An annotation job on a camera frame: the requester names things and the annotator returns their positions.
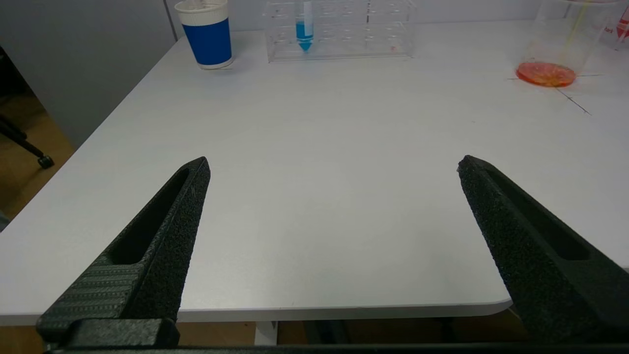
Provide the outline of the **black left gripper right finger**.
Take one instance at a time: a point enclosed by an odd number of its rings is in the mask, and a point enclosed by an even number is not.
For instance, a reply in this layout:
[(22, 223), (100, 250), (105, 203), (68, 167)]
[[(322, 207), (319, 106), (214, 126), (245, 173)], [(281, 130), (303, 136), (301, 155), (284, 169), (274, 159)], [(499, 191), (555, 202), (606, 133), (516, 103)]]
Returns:
[(545, 343), (623, 343), (628, 272), (487, 161), (458, 164), (463, 193), (513, 305)]

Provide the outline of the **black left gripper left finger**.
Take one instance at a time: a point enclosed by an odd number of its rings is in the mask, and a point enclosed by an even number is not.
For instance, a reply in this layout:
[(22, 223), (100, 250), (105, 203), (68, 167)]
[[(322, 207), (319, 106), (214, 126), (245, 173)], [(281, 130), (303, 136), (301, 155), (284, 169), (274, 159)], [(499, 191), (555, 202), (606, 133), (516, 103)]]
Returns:
[(47, 345), (175, 345), (211, 178), (184, 164), (36, 323)]

